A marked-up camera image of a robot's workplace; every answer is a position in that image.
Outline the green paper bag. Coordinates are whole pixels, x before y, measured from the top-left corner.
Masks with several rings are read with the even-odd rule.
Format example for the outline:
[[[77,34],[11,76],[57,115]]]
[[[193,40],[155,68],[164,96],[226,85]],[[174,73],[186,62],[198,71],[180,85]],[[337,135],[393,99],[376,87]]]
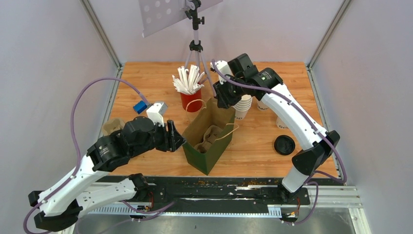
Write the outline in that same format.
[[[189,121],[183,136],[187,142],[183,145],[187,163],[205,175],[209,175],[217,161],[232,141],[233,132],[239,128],[235,123],[235,109],[219,108],[217,100],[195,99],[191,104],[200,104],[197,116]]]

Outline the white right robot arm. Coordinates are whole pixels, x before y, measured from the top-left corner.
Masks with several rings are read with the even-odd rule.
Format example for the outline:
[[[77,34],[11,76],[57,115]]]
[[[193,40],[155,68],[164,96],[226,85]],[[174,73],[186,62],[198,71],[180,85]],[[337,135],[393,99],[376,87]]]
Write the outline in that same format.
[[[278,190],[280,201],[293,202],[298,196],[297,190],[336,153],[340,135],[318,124],[296,101],[281,76],[269,67],[259,70],[248,54],[239,55],[225,66],[214,59],[210,65],[220,77],[213,85],[219,108],[234,106],[244,95],[255,97],[272,110],[298,140],[301,151],[293,156],[292,169]]]

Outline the cardboard cup carrier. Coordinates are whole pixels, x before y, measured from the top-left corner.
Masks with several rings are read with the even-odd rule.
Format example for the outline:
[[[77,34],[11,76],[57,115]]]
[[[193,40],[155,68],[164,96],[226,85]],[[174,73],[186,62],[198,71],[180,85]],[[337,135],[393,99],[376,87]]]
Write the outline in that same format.
[[[209,128],[203,135],[203,141],[201,143],[196,144],[194,146],[194,149],[202,154],[205,154],[211,148],[212,144],[215,142],[215,140],[218,138],[218,135],[222,131],[222,128],[220,128],[219,126],[209,126]]]

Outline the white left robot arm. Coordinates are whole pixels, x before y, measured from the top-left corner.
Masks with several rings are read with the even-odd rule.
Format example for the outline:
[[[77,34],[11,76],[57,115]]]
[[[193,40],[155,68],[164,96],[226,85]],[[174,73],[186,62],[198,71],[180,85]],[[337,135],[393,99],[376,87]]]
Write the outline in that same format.
[[[127,122],[122,129],[108,136],[102,136],[58,183],[28,195],[33,209],[39,209],[34,216],[36,227],[46,234],[58,232],[99,207],[122,200],[146,200],[149,185],[141,173],[100,190],[87,192],[86,189],[116,168],[128,164],[133,157],[153,149],[175,152],[185,142],[172,120],[161,124],[143,116]]]

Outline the white paper cup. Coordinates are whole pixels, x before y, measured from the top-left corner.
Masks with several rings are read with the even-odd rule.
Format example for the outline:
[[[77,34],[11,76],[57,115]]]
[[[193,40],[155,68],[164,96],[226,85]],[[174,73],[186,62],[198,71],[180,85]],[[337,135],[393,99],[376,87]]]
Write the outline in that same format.
[[[276,119],[276,126],[280,129],[288,129],[287,125],[282,121],[280,117]]]
[[[257,108],[261,111],[266,111],[268,109],[268,106],[262,101],[257,101]]]

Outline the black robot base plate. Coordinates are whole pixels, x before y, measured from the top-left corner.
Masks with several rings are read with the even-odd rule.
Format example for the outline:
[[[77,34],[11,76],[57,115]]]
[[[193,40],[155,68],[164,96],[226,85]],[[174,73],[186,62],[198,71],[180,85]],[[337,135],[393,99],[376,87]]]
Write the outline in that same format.
[[[149,188],[128,201],[148,202],[154,209],[173,203],[169,212],[264,214],[269,205],[296,209],[310,204],[306,188],[292,198],[281,198],[280,178],[148,176],[146,180]]]

